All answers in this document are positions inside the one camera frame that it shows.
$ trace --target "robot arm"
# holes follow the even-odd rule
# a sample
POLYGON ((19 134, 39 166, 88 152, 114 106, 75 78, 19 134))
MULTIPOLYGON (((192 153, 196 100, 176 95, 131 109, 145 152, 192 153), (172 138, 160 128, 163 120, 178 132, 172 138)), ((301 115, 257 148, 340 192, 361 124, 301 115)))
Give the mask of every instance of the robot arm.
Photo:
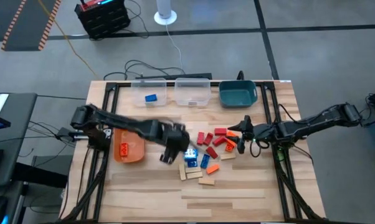
POLYGON ((183 124, 169 124, 157 119, 138 121, 100 110, 94 105, 78 107, 71 121, 73 128, 82 130, 88 136, 90 145, 96 146, 99 150, 108 150, 105 133, 96 128, 98 125, 125 129, 143 139, 166 146, 160 160, 167 164, 172 164, 178 152, 185 152, 190 143, 189 133, 183 124))
POLYGON ((361 123, 361 115, 355 106, 345 103, 331 106, 321 113, 299 121, 280 121, 273 124, 251 124, 250 116, 244 116, 239 124, 229 130, 240 131, 241 138, 231 138, 237 143, 237 150, 244 153, 244 141, 254 141, 262 148, 270 144, 292 147, 299 139, 333 126, 352 127, 361 123))

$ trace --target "red block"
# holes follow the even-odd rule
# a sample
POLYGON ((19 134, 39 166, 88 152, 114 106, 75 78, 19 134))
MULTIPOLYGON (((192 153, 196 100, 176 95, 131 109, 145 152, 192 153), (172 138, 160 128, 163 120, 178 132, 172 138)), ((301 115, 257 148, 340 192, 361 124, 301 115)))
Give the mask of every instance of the red block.
POLYGON ((226 141, 227 141, 226 137, 225 136, 221 136, 221 137, 213 140, 212 144, 215 145, 215 147, 216 147, 216 146, 219 146, 220 144, 222 144, 222 143, 224 143, 226 141))
POLYGON ((204 140, 204 144, 205 144, 206 146, 210 145, 211 140, 212 140, 212 137, 214 137, 213 134, 211 134, 211 133, 208 133, 208 134, 207 134, 206 140, 204 140))
POLYGON ((215 150, 210 146, 206 149, 206 152, 213 158, 216 159, 218 157, 218 154, 215 152, 215 150))
POLYGON ((226 135, 226 128, 216 128, 214 130, 215 135, 226 135))
POLYGON ((120 156, 127 156, 128 155, 128 143, 121 143, 120 144, 120 156))
POLYGON ((225 151, 227 151, 227 152, 232 152, 233 151, 233 148, 235 148, 233 145, 231 145, 231 144, 227 144, 226 145, 226 148, 225 148, 225 151))
POLYGON ((197 144, 199 146, 201 146, 204 142, 204 133, 203 132, 199 132, 199 135, 197 137, 197 144))

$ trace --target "black metal frame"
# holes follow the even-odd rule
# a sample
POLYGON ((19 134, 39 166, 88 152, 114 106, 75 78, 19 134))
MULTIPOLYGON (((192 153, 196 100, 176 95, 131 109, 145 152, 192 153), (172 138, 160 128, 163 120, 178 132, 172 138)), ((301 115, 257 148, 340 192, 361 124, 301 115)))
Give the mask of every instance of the black metal frame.
MULTIPOLYGON (((211 86, 218 86, 219 83, 220 82, 211 82, 211 86)), ((175 82, 167 82, 167 86, 174 86, 174 84, 175 82)), ((270 91, 270 94, 272 97, 273 108, 275 112, 275 120, 281 121, 280 112, 277 106, 278 103, 277 103, 277 95, 276 95, 274 82, 255 82, 255 85, 257 87, 260 87, 261 89, 263 106, 265 110, 267 123, 268 124, 272 123, 271 112, 270 112, 270 108, 268 104, 267 90, 270 91)), ((130 86, 131 86, 131 83, 107 83, 106 88, 105 88, 105 95, 103 97, 102 109, 107 110, 110 92, 114 91, 113 102, 112 102, 112 107, 111 107, 110 112, 115 113, 117 101, 118 101, 118 95, 120 93, 120 88, 130 87, 130 86)), ((287 173, 285 173, 284 170, 282 169, 280 161, 277 159, 278 158, 277 150, 278 149, 276 148, 276 146, 272 145, 273 162, 275 164, 275 171, 277 174, 277 182, 278 182, 278 188, 279 188, 279 193, 280 193, 280 200, 282 203, 284 221, 294 222, 294 223, 345 223, 345 222, 331 222, 331 221, 328 221, 327 219, 322 219, 321 217, 319 217, 317 214, 313 212, 313 210, 306 204, 304 199, 301 197, 301 195, 297 192, 295 188, 293 170, 292 170, 292 165, 290 162, 290 156, 288 154, 288 151, 283 151, 283 156, 285 158, 284 159, 285 167, 287 170, 287 173), (290 217, 290 212, 288 209, 287 197, 286 197, 284 186, 286 186, 288 190, 290 191, 290 193, 292 194, 295 218, 290 217), (309 219, 302 219, 301 210, 304 211, 304 213, 307 215, 309 219)), ((108 156, 109 156, 108 152, 109 151, 104 152, 104 155, 103 155, 103 162, 105 163, 104 164, 105 167, 107 167, 108 156)), ((96 167, 97 167, 97 163, 99 159, 98 156, 99 156, 99 152, 95 151, 92 156, 92 163, 90 167, 87 185, 90 185, 92 183, 93 178, 95 176, 95 171, 96 171, 96 167)), ((98 185, 98 193, 97 193, 96 202, 95 202, 95 209, 93 211, 94 220, 99 219, 100 206, 102 204, 102 197, 103 197, 104 183, 105 183, 105 178, 103 178, 98 185)), ((81 220, 87 219, 88 205, 89 205, 89 201, 87 202, 87 204, 84 206, 82 210, 81 220)))

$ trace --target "blue block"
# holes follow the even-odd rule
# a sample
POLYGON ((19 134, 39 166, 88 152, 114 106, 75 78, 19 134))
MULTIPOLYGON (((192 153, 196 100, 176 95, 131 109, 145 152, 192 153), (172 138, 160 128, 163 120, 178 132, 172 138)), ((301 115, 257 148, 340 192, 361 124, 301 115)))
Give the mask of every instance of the blue block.
POLYGON ((197 167, 197 161, 189 161, 189 162, 187 162, 187 167, 197 167))
POLYGON ((208 156, 207 154, 203 155, 200 167, 203 169, 207 169, 209 160, 210 160, 210 156, 208 156))
POLYGON ((187 149, 184 154, 184 160, 185 162, 197 161, 198 155, 199 151, 197 149, 187 149))
POLYGON ((157 96, 155 94, 153 95, 147 95, 145 96, 146 102, 154 102, 157 101, 157 96))

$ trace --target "plastic bin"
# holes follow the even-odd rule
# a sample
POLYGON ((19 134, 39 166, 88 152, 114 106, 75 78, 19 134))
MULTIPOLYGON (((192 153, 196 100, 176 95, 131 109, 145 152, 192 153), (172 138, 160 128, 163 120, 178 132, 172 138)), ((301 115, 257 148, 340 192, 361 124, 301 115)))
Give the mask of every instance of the plastic bin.
POLYGON ((174 97, 181 106, 206 106, 211 97, 210 80, 207 78, 177 78, 174 97))
POLYGON ((131 89, 135 106, 164 106, 167 103, 167 83, 165 78, 132 80, 131 89), (145 96, 157 96, 157 101, 146 102, 145 96))
POLYGON ((253 81, 223 81, 219 84, 219 100, 222 107, 250 107, 257 99, 257 89, 253 81))

